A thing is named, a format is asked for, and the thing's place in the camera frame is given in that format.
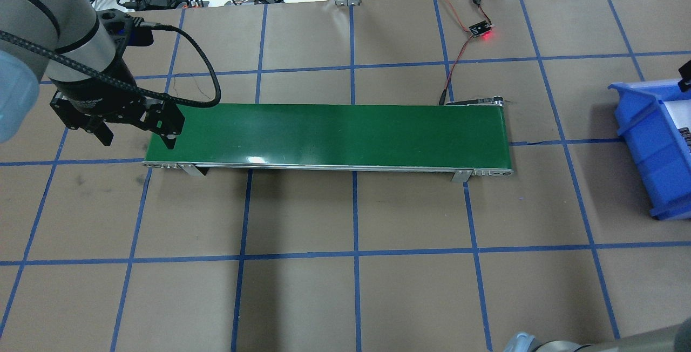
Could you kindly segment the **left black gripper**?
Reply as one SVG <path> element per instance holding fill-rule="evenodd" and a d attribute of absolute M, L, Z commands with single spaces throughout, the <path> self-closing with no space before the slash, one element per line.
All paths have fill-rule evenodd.
<path fill-rule="evenodd" d="M 53 61 L 50 81 L 57 87 L 50 106 L 64 125 L 84 129 L 104 147 L 110 147 L 114 139 L 109 123 L 158 134 L 168 150 L 175 148 L 177 135 L 182 133 L 185 116 L 175 103 L 116 88 Z"/>

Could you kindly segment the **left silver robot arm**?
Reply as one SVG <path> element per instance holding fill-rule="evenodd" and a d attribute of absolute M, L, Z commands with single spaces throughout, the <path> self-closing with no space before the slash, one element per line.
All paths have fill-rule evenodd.
<path fill-rule="evenodd" d="M 2 142 L 13 138 L 47 77 L 52 110 L 69 129 L 106 147 L 109 124 L 158 134 L 173 148 L 185 118 L 170 99 L 134 93 L 123 60 L 129 46 L 153 44 L 151 25 L 120 10 L 97 12 L 88 0 L 2 0 Z"/>

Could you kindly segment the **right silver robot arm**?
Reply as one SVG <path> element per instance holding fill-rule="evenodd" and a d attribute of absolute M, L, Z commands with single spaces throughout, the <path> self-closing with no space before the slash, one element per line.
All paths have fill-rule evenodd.
<path fill-rule="evenodd" d="M 657 221 L 689 223 L 689 63 L 680 79 L 614 83 L 618 136 L 629 150 Z M 607 342 L 539 341 L 518 333 L 508 351 L 689 351 L 689 319 Z"/>

